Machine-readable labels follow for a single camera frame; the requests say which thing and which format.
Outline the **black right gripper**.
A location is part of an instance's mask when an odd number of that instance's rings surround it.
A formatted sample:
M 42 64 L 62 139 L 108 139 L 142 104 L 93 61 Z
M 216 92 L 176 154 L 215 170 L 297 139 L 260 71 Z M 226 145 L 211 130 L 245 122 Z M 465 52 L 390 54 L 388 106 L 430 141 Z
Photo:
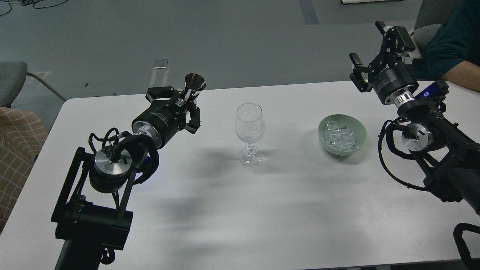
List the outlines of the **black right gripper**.
M 404 64 L 406 57 L 417 49 L 411 34 L 403 26 L 387 26 L 383 21 L 375 22 L 382 34 L 382 44 L 375 61 L 364 66 L 356 53 L 350 53 L 353 63 L 349 78 L 361 92 L 374 90 L 384 105 L 393 104 L 396 92 L 415 92 L 419 84 Z M 367 74 L 367 81 L 362 74 Z

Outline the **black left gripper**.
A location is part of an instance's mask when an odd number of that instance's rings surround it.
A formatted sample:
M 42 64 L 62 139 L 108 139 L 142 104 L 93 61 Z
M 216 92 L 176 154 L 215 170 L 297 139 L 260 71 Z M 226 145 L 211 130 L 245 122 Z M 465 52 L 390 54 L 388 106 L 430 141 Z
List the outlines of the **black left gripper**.
M 173 87 L 151 87 L 145 97 L 151 105 L 132 121 L 132 131 L 150 137 L 157 149 L 183 129 L 191 134 L 199 129 L 200 108 L 195 97 L 187 99 L 181 89 Z

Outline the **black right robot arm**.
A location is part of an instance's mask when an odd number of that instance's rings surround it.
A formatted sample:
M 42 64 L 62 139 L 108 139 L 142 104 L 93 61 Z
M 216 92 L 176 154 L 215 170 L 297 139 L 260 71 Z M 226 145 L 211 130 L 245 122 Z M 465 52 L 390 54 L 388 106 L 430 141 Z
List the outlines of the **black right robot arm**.
M 442 203 L 465 203 L 479 214 L 479 94 L 442 79 L 416 79 L 404 57 L 416 50 L 403 26 L 376 21 L 382 36 L 378 55 L 364 65 L 349 55 L 349 78 L 361 93 L 375 92 L 389 113 L 368 100 L 355 114 L 385 120 L 378 156 L 400 185 L 429 193 Z

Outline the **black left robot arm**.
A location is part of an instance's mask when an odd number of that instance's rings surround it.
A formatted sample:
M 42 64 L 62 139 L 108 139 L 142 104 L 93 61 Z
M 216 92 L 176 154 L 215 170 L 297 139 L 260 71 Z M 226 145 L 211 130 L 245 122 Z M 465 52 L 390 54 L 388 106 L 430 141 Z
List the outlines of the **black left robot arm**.
M 154 174 L 158 150 L 176 133 L 199 129 L 197 98 L 205 87 L 151 87 L 150 106 L 132 121 L 131 132 L 113 127 L 104 137 L 91 133 L 91 153 L 77 148 L 51 217 L 55 237 L 64 241 L 55 269 L 97 270 L 114 262 L 131 229 L 134 214 L 126 208 L 133 186 Z

